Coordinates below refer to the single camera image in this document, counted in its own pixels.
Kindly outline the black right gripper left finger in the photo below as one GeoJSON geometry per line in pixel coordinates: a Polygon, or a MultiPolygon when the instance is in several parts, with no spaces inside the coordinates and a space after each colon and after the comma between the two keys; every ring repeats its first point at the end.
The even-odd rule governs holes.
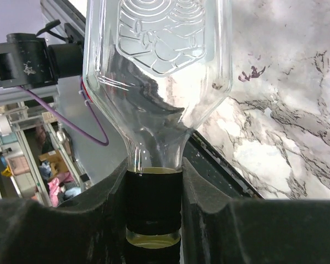
{"type": "Polygon", "coordinates": [[[0,263],[123,263],[126,170],[58,207],[0,199],[0,263]]]}

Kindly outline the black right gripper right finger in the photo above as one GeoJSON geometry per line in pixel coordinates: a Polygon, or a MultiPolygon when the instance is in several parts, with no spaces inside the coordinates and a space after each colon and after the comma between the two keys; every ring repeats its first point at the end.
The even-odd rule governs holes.
{"type": "Polygon", "coordinates": [[[330,200],[233,199],[183,160],[184,263],[330,263],[330,200]]]}

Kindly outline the clear bottle black cap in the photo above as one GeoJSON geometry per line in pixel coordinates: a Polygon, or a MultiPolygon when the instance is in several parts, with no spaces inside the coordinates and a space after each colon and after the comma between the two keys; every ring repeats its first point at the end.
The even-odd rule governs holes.
{"type": "Polygon", "coordinates": [[[126,241],[180,243],[190,135],[232,88],[230,1],[88,1],[83,81],[122,136],[126,241]]]}

